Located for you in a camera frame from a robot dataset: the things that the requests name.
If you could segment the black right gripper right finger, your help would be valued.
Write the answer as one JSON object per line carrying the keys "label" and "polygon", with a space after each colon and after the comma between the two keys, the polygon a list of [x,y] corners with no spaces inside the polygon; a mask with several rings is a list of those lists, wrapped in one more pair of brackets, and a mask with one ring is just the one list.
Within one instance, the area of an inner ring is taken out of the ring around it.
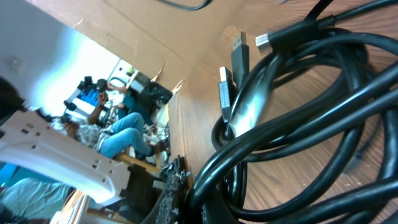
{"label": "black right gripper right finger", "polygon": [[203,224],[239,224],[227,208],[222,193],[214,189],[202,206]]}

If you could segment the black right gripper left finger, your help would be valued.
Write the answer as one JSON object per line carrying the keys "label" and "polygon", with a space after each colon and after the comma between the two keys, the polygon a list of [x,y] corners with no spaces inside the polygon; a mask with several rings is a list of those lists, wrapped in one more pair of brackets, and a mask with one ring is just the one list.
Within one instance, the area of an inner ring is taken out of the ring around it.
{"label": "black right gripper left finger", "polygon": [[164,188],[149,214],[149,223],[181,224],[185,223],[184,214],[189,191],[184,157],[177,156],[160,170]]}

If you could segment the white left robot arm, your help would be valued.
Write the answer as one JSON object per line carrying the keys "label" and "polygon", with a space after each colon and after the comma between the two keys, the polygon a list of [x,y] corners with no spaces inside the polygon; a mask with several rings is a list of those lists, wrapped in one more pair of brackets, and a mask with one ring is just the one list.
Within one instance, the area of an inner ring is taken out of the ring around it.
{"label": "white left robot arm", "polygon": [[54,130],[1,80],[1,161],[63,182],[133,223],[155,223],[155,177],[125,154],[110,159]]}

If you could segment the seated person in jeans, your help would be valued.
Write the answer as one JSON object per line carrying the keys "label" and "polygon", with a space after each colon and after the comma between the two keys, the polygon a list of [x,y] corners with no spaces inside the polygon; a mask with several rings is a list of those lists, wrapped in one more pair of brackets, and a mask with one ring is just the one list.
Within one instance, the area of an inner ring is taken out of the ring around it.
{"label": "seated person in jeans", "polygon": [[62,126],[61,133],[110,159],[133,147],[136,157],[143,161],[156,151],[162,152],[169,147],[166,139],[154,145],[145,142],[144,126],[150,126],[153,122],[133,96],[124,97],[119,105],[119,119],[115,123],[107,128],[99,126],[100,114],[107,102],[108,95],[102,91],[98,94],[98,105],[87,118],[57,122]]}

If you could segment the person in striped shirt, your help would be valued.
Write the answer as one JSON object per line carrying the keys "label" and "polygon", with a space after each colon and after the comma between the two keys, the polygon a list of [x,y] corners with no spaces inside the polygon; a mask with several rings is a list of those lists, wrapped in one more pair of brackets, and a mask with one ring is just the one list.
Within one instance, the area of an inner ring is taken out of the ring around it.
{"label": "person in striped shirt", "polygon": [[1,188],[1,223],[49,223],[75,188],[62,182],[25,178]]}

